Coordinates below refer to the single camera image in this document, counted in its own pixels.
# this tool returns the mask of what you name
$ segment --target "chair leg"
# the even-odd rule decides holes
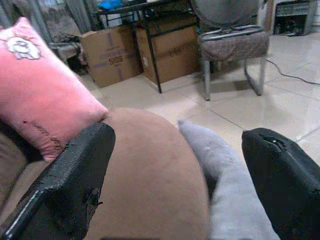
[[[258,84],[252,79],[252,77],[248,73],[248,63],[247,60],[244,60],[244,75],[248,80],[249,84],[253,88],[254,92],[261,96],[264,92],[264,84],[265,84],[265,69],[266,69],[266,56],[262,56],[260,58],[260,76]]]
[[[204,92],[206,101],[210,101],[210,62],[203,61],[203,74],[204,74]]]

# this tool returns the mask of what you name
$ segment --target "cartoon patch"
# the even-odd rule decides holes
[[[41,57],[40,50],[31,41],[21,37],[14,36],[7,40],[8,50],[15,55],[17,59],[36,60]]]

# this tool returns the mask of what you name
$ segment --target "blue object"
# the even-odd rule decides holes
[[[113,10],[121,6],[121,0],[104,0],[98,4],[98,8]]]

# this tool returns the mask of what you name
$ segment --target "pink pillow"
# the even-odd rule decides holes
[[[20,18],[0,31],[0,119],[53,161],[108,110]]]

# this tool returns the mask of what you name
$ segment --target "table leg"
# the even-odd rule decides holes
[[[147,14],[146,14],[145,9],[142,9],[142,16],[143,16],[143,25],[144,25],[144,29],[146,32],[146,37],[148,40],[150,53],[151,53],[152,64],[153,64],[154,73],[155,73],[155,77],[156,77],[156,83],[158,85],[159,93],[162,94],[160,78],[159,78],[159,73],[158,73],[158,67],[157,67],[157,62],[156,62],[156,56],[155,56],[155,52],[154,52],[154,47],[152,46],[152,41],[151,41],[151,37],[150,37],[150,29],[149,29],[149,24],[147,21]]]

